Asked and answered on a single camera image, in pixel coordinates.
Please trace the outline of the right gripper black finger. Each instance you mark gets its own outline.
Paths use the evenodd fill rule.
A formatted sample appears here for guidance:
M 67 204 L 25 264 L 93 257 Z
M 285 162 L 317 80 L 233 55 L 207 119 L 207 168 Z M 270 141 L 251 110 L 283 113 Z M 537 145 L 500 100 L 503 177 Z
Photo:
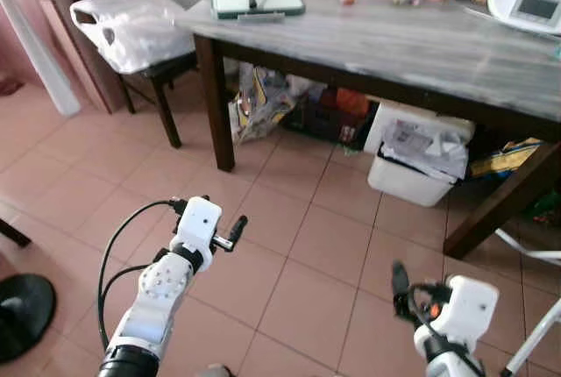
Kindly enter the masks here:
M 403 262 L 396 260 L 390 267 L 392 277 L 390 277 L 390 288 L 393 293 L 393 308 L 395 316 L 406 322 L 412 321 L 412 309 L 409 307 L 409 288 L 410 281 L 408 270 Z

